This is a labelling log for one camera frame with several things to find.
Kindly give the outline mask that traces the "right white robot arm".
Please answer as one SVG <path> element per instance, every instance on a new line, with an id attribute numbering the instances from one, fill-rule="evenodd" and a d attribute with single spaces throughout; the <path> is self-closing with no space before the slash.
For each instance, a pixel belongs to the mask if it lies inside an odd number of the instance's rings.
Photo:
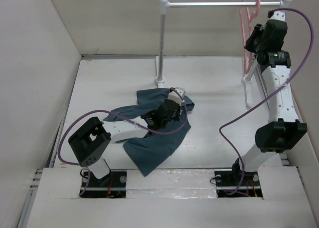
<path id="1" fill-rule="evenodd" d="M 237 185 L 257 173 L 258 168 L 275 153 L 292 149 L 308 130 L 307 125 L 299 120 L 290 84 L 286 82 L 291 72 L 290 55 L 282 50 L 287 31 L 285 21 L 269 19 L 264 25 L 254 27 L 245 44 L 249 52 L 257 55 L 269 97 L 269 120 L 268 124 L 257 129 L 253 147 L 232 166 L 230 179 Z"/>

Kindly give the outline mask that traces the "dark teal t shirt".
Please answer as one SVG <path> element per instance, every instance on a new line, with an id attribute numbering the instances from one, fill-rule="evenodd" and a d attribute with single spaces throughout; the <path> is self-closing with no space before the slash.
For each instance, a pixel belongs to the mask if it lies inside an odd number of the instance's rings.
<path id="1" fill-rule="evenodd" d="M 168 98 L 169 92 L 168 88 L 139 90 L 137 105 L 119 107 L 112 112 L 134 119 L 157 109 Z M 182 129 L 171 135 L 156 134 L 145 138 L 131 138 L 123 147 L 140 172 L 147 176 L 175 152 L 190 129 L 191 125 L 187 122 Z"/>

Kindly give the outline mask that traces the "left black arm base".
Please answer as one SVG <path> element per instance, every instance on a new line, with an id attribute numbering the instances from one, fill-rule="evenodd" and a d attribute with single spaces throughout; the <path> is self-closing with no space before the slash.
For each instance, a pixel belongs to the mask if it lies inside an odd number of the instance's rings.
<path id="1" fill-rule="evenodd" d="M 87 169 L 80 171 L 81 187 L 79 197 L 81 198 L 126 198 L 127 171 L 112 171 L 102 179 L 97 179 Z"/>

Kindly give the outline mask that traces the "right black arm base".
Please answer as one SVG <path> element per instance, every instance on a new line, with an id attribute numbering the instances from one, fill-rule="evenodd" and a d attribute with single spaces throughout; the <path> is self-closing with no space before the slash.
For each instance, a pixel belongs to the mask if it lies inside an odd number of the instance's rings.
<path id="1" fill-rule="evenodd" d="M 215 185 L 218 198 L 261 198 L 263 196 L 257 171 L 245 171 L 242 178 L 238 161 L 231 169 L 215 170 L 210 182 Z"/>

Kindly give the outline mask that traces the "pink plastic hanger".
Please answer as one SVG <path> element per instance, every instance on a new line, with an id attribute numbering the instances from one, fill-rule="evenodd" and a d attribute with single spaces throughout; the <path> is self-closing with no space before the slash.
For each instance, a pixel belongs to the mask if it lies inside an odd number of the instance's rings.
<path id="1" fill-rule="evenodd" d="M 255 2 L 257 4 L 256 9 L 252 13 L 250 13 L 248 7 L 245 8 L 246 15 L 247 15 L 247 28 L 248 28 L 249 35 L 251 35 L 252 33 L 252 21 L 258 16 L 260 11 L 260 6 L 261 6 L 261 0 L 255 0 Z M 241 30 L 242 30 L 242 42 L 244 47 L 246 42 L 246 31 L 245 31 L 244 16 L 243 16 L 242 9 L 239 9 L 239 17 L 240 17 Z M 243 49 L 243 51 L 244 51 L 243 73 L 244 75 L 247 75 L 252 66 L 252 52 L 248 52 L 245 48 Z"/>

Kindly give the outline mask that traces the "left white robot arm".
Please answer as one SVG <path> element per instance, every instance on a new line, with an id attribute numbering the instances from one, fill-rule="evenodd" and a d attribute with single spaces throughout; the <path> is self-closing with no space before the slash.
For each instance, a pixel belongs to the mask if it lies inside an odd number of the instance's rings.
<path id="1" fill-rule="evenodd" d="M 136 118 L 127 118 L 121 114 L 110 112 L 119 117 L 119 121 L 103 122 L 98 117 L 88 119 L 68 139 L 68 143 L 76 156 L 79 166 L 87 168 L 100 186 L 111 181 L 111 169 L 103 154 L 109 144 L 138 138 L 144 139 L 156 135 L 169 135 L 164 129 L 172 121 L 181 119 L 184 100 L 166 99 L 157 109 Z"/>

